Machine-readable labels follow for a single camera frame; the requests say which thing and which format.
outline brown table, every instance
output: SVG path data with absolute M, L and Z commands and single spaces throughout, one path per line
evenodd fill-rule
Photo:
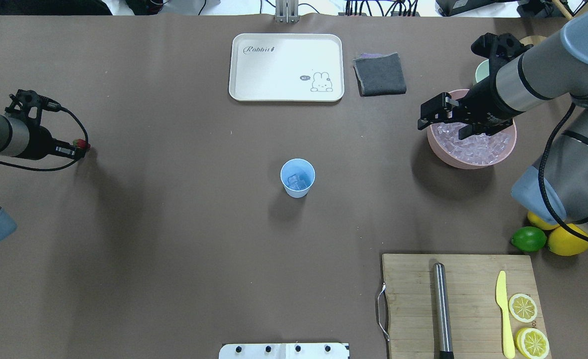
M 550 35 L 563 20 L 304 16 L 2 17 L 0 112 L 18 88 L 84 121 L 93 152 L 58 173 L 0 166 L 16 219 L 0 243 L 0 358 L 216 358 L 222 343 L 342 341 L 384 358 L 381 254 L 516 254 L 513 182 L 568 98 L 518 118 L 494 168 L 440 162 L 420 104 L 470 86 L 485 32 Z M 336 104 L 249 104 L 227 91 L 242 32 L 328 32 L 343 42 Z M 362 98 L 351 59 L 399 52 L 406 95 Z M 79 131 L 46 114 L 56 137 Z M 292 157 L 310 194 L 285 194 Z M 63 159 L 33 162 L 46 167 Z M 588 252 L 533 255 L 557 359 L 588 358 Z

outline rabbit logo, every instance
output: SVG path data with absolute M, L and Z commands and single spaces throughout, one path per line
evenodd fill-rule
M 312 81 L 312 92 L 332 92 L 332 80 L 330 80 L 330 74 L 326 72 L 314 73 L 314 80 Z

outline blue cup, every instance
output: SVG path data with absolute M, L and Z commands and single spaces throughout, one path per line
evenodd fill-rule
M 294 198 L 306 195 L 315 178 L 314 168 L 304 159 L 291 159 L 281 169 L 281 182 L 285 191 Z

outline cutting board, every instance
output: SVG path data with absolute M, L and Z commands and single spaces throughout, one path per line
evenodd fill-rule
M 435 262 L 445 267 L 456 359 L 504 358 L 501 312 L 495 302 L 495 281 L 500 270 L 506 271 L 509 298 L 525 293 L 538 304 L 535 327 L 547 333 L 528 255 L 383 254 L 390 359 L 434 359 L 438 352 L 431 276 Z M 533 327 L 533 323 L 510 318 L 513 334 Z M 524 358 L 517 349 L 515 357 Z

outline metal rod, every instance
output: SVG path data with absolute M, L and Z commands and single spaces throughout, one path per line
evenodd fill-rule
M 440 351 L 452 352 L 451 325 L 449 324 L 449 301 L 447 300 L 447 282 L 442 263 L 434 264 L 434 286 L 436 290 L 436 309 L 438 311 L 438 332 L 440 334 Z

